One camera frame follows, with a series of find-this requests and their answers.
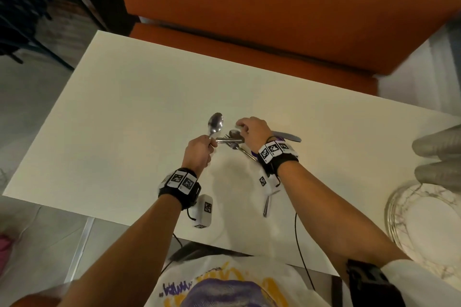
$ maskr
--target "knife blade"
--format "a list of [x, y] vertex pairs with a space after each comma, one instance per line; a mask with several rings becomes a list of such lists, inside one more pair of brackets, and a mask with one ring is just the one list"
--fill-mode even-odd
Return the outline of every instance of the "knife blade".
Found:
[[295, 135], [288, 134], [286, 132], [272, 131], [272, 134], [274, 134], [274, 136], [283, 137], [283, 138], [285, 138], [287, 140], [290, 140], [290, 141], [301, 142], [301, 138], [299, 138], [298, 136], [295, 136]]

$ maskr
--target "pink object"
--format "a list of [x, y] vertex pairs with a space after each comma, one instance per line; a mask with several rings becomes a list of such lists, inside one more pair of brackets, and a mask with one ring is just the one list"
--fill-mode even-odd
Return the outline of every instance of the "pink object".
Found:
[[0, 234], [0, 275], [10, 258], [12, 248], [13, 240], [5, 234]]

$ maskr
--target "white t-shirt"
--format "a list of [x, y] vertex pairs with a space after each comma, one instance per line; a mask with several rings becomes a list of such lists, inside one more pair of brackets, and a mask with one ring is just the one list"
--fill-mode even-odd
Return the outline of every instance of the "white t-shirt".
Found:
[[[461, 292], [418, 266], [397, 260], [382, 268], [406, 307], [458, 307]], [[147, 307], [328, 307], [289, 265], [263, 257], [206, 256], [171, 266]]]

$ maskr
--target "orange cushion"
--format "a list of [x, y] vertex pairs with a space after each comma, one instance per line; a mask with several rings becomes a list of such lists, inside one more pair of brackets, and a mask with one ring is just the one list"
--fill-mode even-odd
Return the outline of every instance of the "orange cushion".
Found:
[[391, 73], [461, 0], [125, 0], [129, 13]]
[[268, 54], [251, 48], [219, 42], [177, 30], [136, 23], [130, 37], [222, 60], [267, 69], [269, 71], [276, 71], [294, 77], [309, 79], [319, 83], [377, 95], [377, 80], [373, 77], [333, 69], [303, 60]]

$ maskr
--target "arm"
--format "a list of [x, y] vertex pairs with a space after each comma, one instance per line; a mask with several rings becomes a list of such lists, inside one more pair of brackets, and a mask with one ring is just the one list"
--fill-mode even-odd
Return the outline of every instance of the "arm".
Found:
[[[216, 141], [200, 136], [189, 142], [182, 167], [200, 176]], [[157, 284], [170, 247], [181, 203], [164, 194], [90, 268], [75, 281], [62, 307], [139, 306]]]
[[[255, 153], [272, 135], [264, 120], [251, 117], [237, 122], [245, 143]], [[296, 161], [280, 165], [278, 174], [298, 216], [344, 281], [346, 261], [385, 264], [409, 258], [359, 210], [341, 198]]]

